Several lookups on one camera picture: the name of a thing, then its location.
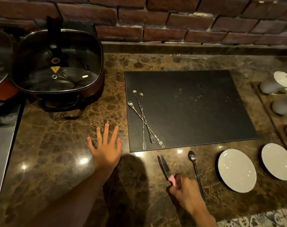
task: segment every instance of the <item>white plate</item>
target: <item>white plate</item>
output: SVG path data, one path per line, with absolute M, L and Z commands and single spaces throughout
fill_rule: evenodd
M 268 171 L 276 178 L 287 180 L 287 151 L 282 146 L 269 143 L 262 148 L 261 157 Z
M 232 190 L 246 193 L 256 184 L 256 170 L 252 161 L 239 150 L 228 149 L 221 153 L 218 160 L 221 178 Z

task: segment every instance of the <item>pink knife handle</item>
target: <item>pink knife handle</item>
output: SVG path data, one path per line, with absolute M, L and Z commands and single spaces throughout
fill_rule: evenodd
M 176 187 L 176 180 L 175 180 L 175 178 L 174 178 L 173 175 L 171 175 L 171 176 L 168 178 L 168 180 L 169 180 L 170 182 L 172 182 L 172 184 L 173 184 L 174 187 Z

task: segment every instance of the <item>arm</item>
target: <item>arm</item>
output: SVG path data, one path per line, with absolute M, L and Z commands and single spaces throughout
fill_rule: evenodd
M 216 220 L 206 208 L 196 180 L 177 174 L 176 183 L 176 187 L 170 187 L 170 193 L 191 214 L 196 225 L 198 227 L 216 227 Z
M 95 165 L 94 173 L 67 194 L 51 203 L 26 226 L 78 227 L 85 224 L 96 197 L 104 183 L 110 177 L 115 166 L 117 166 L 121 156 L 122 142 L 120 139 L 117 140 L 117 149 L 115 148 L 118 126 L 115 127 L 109 144 L 108 133 L 108 124 L 105 125 L 103 139 L 101 137 L 100 128 L 97 128 L 97 149 L 93 147 L 92 140 L 88 137 L 88 146 L 93 155 Z

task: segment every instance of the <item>black placemat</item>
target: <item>black placemat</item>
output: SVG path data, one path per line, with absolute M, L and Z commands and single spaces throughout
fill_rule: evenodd
M 166 148 L 257 139 L 228 70 L 125 72 L 126 99 L 141 114 L 133 90 L 143 93 L 143 113 Z M 142 149 L 142 121 L 127 106 L 130 152 Z M 146 150 L 161 149 L 149 140 Z

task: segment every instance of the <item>left hand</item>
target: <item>left hand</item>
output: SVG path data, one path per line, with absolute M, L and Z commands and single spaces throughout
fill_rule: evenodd
M 95 170 L 108 170 L 110 172 L 117 166 L 120 156 L 122 142 L 117 139 L 117 148 L 115 147 L 118 126 L 115 127 L 110 143 L 108 143 L 109 124 L 106 123 L 104 138 L 101 137 L 100 127 L 97 127 L 97 149 L 92 144 L 92 139 L 88 137 L 88 146 L 93 155 Z

